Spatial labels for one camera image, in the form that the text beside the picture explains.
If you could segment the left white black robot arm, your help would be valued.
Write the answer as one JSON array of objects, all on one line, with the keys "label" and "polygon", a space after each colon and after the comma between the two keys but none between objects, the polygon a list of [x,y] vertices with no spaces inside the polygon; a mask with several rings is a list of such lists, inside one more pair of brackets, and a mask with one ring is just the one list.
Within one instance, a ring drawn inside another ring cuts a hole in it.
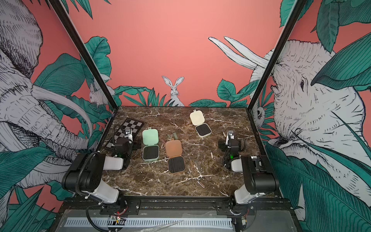
[{"label": "left white black robot arm", "polygon": [[102,203],[117,203],[119,190],[103,181],[103,171],[126,170],[130,164],[132,149],[133,139],[132,136],[128,136],[117,139],[116,154],[113,157],[98,151],[79,154],[64,175],[61,182],[62,188]]}]

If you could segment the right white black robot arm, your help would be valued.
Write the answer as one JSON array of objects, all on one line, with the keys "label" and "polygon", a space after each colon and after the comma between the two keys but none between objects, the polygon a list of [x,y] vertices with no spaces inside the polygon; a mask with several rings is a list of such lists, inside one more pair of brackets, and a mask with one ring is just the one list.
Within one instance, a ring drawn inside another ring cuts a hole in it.
[{"label": "right white black robot arm", "polygon": [[243,174],[243,185],[234,192],[235,203],[247,205],[279,189],[279,181],[267,156],[241,156],[243,149],[236,139],[219,141],[218,147],[225,153],[222,158],[224,168]]}]

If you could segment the brown clipper case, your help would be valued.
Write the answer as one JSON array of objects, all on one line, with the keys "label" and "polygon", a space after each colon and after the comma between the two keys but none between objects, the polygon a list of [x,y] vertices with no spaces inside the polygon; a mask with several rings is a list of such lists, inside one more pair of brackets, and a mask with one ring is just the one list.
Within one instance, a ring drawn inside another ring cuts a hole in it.
[{"label": "brown clipper case", "polygon": [[182,156],[183,148],[180,140],[171,139],[165,144],[166,156],[168,157],[168,169],[171,174],[185,170],[185,160]]}]

